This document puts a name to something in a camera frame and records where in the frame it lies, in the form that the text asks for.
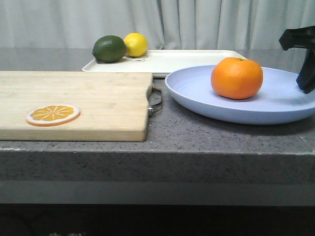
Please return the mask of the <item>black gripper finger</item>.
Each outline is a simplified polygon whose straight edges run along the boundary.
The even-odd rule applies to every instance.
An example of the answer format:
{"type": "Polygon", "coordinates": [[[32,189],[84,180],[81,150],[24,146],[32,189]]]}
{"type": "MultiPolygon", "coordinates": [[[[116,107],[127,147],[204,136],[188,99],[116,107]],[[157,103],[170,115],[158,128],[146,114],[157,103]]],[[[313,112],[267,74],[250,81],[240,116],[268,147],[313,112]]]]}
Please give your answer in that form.
{"type": "Polygon", "coordinates": [[[296,83],[304,94],[312,92],[315,89],[315,27],[286,29],[279,43],[284,51],[291,48],[307,50],[296,83]]]}

